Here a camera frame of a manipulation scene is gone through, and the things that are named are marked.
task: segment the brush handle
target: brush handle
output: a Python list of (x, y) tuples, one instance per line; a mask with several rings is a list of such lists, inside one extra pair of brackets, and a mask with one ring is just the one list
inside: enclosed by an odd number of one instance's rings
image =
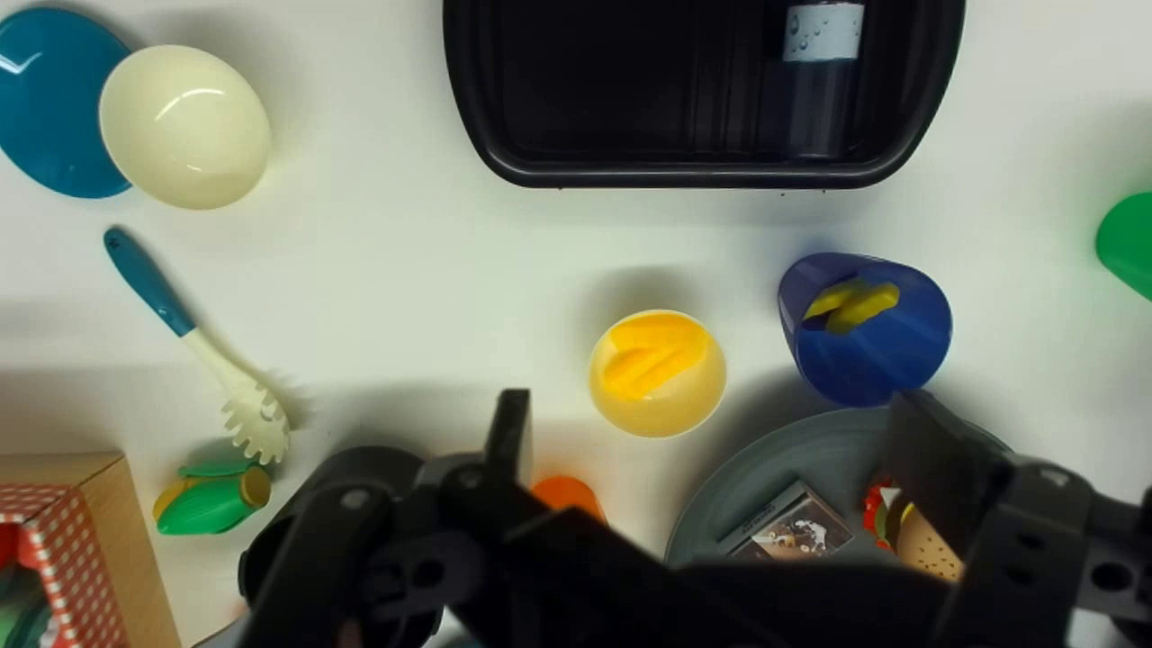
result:
[(193, 320), (176, 300), (174, 285), (131, 229), (121, 225), (103, 229), (103, 248), (119, 278), (152, 305), (152, 314), (157, 314), (174, 329), (176, 338), (193, 331)]

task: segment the black tray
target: black tray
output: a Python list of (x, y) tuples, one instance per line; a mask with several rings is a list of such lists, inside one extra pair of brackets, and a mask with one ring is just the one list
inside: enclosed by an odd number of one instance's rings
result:
[(778, 150), (786, 0), (446, 0), (460, 119), (529, 188), (864, 188), (928, 128), (964, 0), (868, 0), (834, 157)]

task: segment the cardboard box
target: cardboard box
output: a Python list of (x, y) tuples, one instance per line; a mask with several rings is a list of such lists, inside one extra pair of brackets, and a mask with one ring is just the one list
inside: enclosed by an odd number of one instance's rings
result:
[(179, 645), (134, 474), (119, 453), (0, 456), (0, 524), (22, 524), (62, 645)]

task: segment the white table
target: white table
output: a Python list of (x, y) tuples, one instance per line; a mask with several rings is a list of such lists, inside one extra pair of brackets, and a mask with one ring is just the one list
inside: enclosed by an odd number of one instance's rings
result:
[[(1103, 492), (1152, 482), (1152, 305), (1092, 251), (1103, 212), (1152, 188), (1144, 0), (977, 0), (918, 153), (845, 193), (508, 188), (460, 128), (437, 0), (95, 7), (248, 72), (278, 157), (223, 212), (139, 192), (68, 200), (0, 162), (0, 449), (121, 447), (152, 506), (221, 437), (211, 381), (102, 251), (102, 229), (126, 223), (307, 402), (275, 506), (348, 440), (474, 449), (497, 391), (529, 384), (535, 468), (582, 470), (660, 551), (720, 449), (810, 408), (775, 282), (814, 248), (914, 263), (946, 289), (956, 335), (931, 381), (946, 408)], [(620, 437), (582, 391), (596, 329), (643, 295), (700, 314), (727, 350), (730, 395), (685, 440)], [(154, 539), (186, 645), (235, 617), (235, 559), (269, 512), (232, 535)]]

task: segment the gray object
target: gray object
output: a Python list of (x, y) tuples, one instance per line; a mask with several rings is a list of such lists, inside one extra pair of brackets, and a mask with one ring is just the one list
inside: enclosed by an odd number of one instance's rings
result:
[(810, 482), (854, 530), (854, 535), (821, 561), (893, 561), (872, 543), (860, 523), (864, 491), (884, 440), (884, 411), (832, 411), (742, 447), (690, 492), (667, 561), (722, 561), (730, 535), (757, 524), (760, 512), (793, 482)]

